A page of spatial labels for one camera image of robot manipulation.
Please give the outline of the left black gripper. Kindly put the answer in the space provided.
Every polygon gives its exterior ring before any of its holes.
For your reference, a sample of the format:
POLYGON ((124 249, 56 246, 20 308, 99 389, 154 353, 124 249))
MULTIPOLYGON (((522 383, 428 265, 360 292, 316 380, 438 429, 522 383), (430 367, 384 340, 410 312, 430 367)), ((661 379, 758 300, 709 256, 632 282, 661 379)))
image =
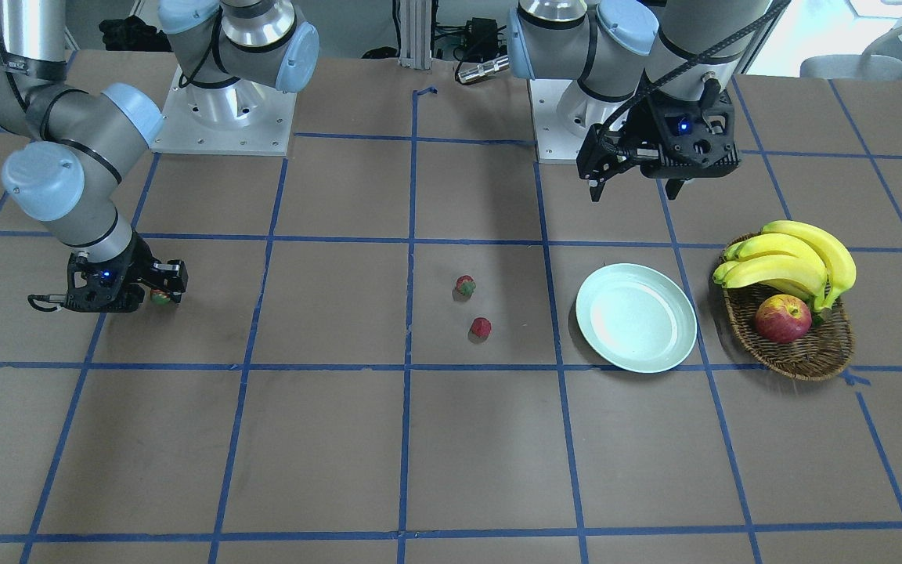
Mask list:
POLYGON ((740 167, 735 125, 727 92, 695 101, 654 92, 627 114, 627 133, 631 146, 656 155, 640 164, 636 151, 617 143, 615 132, 593 124, 577 151, 577 175, 586 181, 591 202, 599 202, 609 179, 638 165, 641 175, 665 179, 663 193, 674 201, 687 179, 722 178, 740 167))

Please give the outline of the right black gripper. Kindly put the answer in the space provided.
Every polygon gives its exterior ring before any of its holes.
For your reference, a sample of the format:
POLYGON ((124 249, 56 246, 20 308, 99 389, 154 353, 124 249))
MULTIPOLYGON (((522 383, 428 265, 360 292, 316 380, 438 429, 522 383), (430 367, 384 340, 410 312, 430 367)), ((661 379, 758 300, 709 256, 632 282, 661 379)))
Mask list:
POLYGON ((155 261, 140 235, 112 259, 90 262, 70 255, 66 267, 66 308, 75 312, 135 312, 146 298, 146 288, 172 293, 180 303, 189 284, 185 261, 155 261))

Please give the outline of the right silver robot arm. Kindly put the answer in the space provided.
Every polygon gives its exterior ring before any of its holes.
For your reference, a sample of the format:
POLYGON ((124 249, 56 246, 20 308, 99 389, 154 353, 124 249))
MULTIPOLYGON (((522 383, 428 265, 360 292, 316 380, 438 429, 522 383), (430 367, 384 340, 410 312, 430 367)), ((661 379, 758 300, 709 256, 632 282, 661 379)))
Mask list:
POLYGON ((68 85, 63 1, 0 1, 0 129, 29 143, 6 158, 3 190, 70 251, 62 294, 31 294, 36 310, 133 312, 147 298, 178 303, 189 272, 161 261, 112 193, 161 138, 173 112, 199 129, 285 128, 275 102, 316 69, 319 30, 290 1, 161 1, 157 18, 179 65, 179 103, 160 108, 114 83, 68 85))

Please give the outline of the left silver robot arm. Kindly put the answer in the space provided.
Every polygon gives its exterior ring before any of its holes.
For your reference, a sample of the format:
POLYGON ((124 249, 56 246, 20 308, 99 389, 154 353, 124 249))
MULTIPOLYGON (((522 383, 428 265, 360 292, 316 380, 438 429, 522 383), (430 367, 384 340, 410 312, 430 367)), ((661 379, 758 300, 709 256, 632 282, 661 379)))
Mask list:
POLYGON ((729 82, 752 36, 786 1, 520 1, 506 27, 511 71, 566 80, 561 115, 579 139, 577 175, 598 202, 636 168, 676 199, 736 171, 729 82))

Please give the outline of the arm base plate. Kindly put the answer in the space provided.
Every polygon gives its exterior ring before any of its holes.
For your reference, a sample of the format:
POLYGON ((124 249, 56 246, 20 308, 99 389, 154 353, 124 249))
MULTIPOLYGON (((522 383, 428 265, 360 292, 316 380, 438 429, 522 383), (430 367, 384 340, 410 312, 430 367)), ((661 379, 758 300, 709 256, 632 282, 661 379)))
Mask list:
POLYGON ((576 79, 529 80, 531 118, 538 161, 573 165, 591 125, 602 125, 635 92, 616 101, 598 99, 576 79))
POLYGON ((180 87, 180 67, 162 107, 164 124, 150 149, 186 156, 286 157, 297 94, 248 80, 223 89, 180 87))

